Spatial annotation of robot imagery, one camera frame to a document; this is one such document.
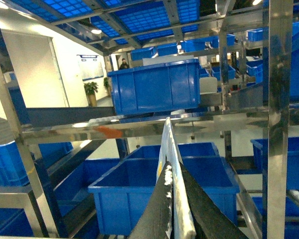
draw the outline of whiteboard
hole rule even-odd
[[[103,77],[101,59],[96,55],[77,55],[82,80],[92,80]]]

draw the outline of stainless steel shelving rack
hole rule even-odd
[[[199,32],[189,34],[187,37],[204,37],[205,34],[210,34],[212,31],[214,31],[214,34],[219,35],[219,49],[210,49],[208,53],[204,51],[197,54],[219,53],[220,55],[222,94],[221,98],[219,98],[219,94],[215,94],[213,97],[221,99],[223,111],[206,113],[205,116],[198,118],[192,118],[189,114],[179,115],[177,116],[178,119],[172,120],[174,133],[224,131],[226,158],[232,165],[240,165],[231,155],[231,130],[262,128],[264,137],[269,139],[268,169],[265,170],[266,173],[263,175],[263,197],[266,199],[264,204],[266,214],[263,217],[259,214],[249,192],[237,177],[241,187],[238,202],[246,225],[255,238],[283,239],[288,126],[299,125],[299,117],[297,118],[299,109],[289,109],[288,83],[290,82],[293,1],[269,0],[269,5],[264,5],[263,9],[252,7],[243,11],[231,11],[235,3],[234,0],[217,0],[216,2],[219,6],[219,12],[216,16],[210,19],[201,19],[198,22]],[[232,101],[235,94],[230,95],[228,93],[227,52],[239,51],[242,46],[227,47],[226,34],[261,26],[269,27],[268,39],[265,39],[263,43],[249,43],[245,47],[253,48],[263,45],[264,59],[269,62],[268,74],[264,74],[263,87],[261,89],[257,88],[258,92],[261,91],[261,96],[259,94],[256,94],[256,96],[260,97],[262,104],[258,105],[259,101],[255,100],[257,102],[255,105],[249,99],[249,104],[241,104],[246,108],[239,109],[237,107],[235,109],[234,105],[231,105],[231,102],[235,103],[235,101]],[[277,42],[281,46],[278,50],[275,47]],[[111,71],[110,57],[106,56],[105,61],[107,70]],[[243,102],[250,95],[249,93],[245,95],[237,93],[237,100]],[[80,157],[78,156],[76,160],[73,160],[69,156],[63,159],[58,167],[50,169],[49,172],[43,170],[42,173],[32,160],[30,148],[35,153],[35,158],[40,160],[39,143],[89,140],[87,146],[84,147],[88,153],[108,138],[124,139],[161,135],[164,125],[164,122],[160,120],[140,120],[140,122],[124,124],[103,121],[99,123],[81,123],[79,126],[68,124],[22,129],[9,92],[4,85],[1,67],[0,100],[30,181],[30,185],[26,187],[0,188],[0,208],[24,208],[36,237],[73,237],[80,228],[84,227],[85,222],[95,216],[95,211],[91,208],[92,204],[88,203],[91,198],[87,198],[72,215],[61,218],[52,188],[45,188],[44,185],[46,182],[52,185],[60,182],[62,177],[59,174],[59,169],[66,169],[67,173],[71,172],[81,162]],[[100,126],[106,127],[109,134],[105,135],[98,131]],[[242,159],[242,162],[246,163],[248,159]],[[76,218],[75,222],[73,221],[74,214],[79,215],[79,219]]]

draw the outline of metal frame post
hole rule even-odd
[[[49,237],[30,187],[0,187],[0,208],[24,209],[35,237]]]
[[[228,59],[227,59],[227,33],[220,30],[219,32],[219,66],[221,79],[221,96],[223,111],[228,110],[228,93],[229,93],[229,79],[228,79]],[[231,148],[231,131],[224,132],[225,141],[225,157],[228,161],[232,158]]]
[[[4,43],[1,30],[0,40],[2,40]],[[36,197],[46,228],[48,232],[54,237],[66,237],[67,232],[64,231],[63,228],[60,226],[62,218],[59,218],[59,216],[61,214],[54,215],[50,209],[51,202],[47,200],[47,197],[44,193],[42,183],[34,166],[31,152],[24,142],[21,124],[18,120],[18,116],[16,114],[14,105],[10,97],[10,93],[5,86],[3,73],[7,71],[6,67],[13,69],[11,59],[9,57],[5,44],[0,45],[0,51],[0,101],[2,103],[4,113],[10,125],[13,137],[15,139],[15,143],[18,147],[24,168],[27,172],[30,185]]]
[[[246,37],[243,35],[241,37],[241,50],[239,52],[239,72],[242,75],[242,82],[241,82],[241,89],[247,87],[246,85],[246,73],[247,73],[247,66],[246,66]]]
[[[287,183],[293,0],[270,0],[268,163],[263,170],[263,238],[283,239]]]

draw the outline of green plant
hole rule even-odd
[[[94,92],[98,93],[98,84],[95,82],[84,83],[84,89],[86,95],[90,96],[93,95]]]
[[[109,78],[108,77],[104,77],[103,85],[104,85],[105,89],[108,89],[110,87]]]

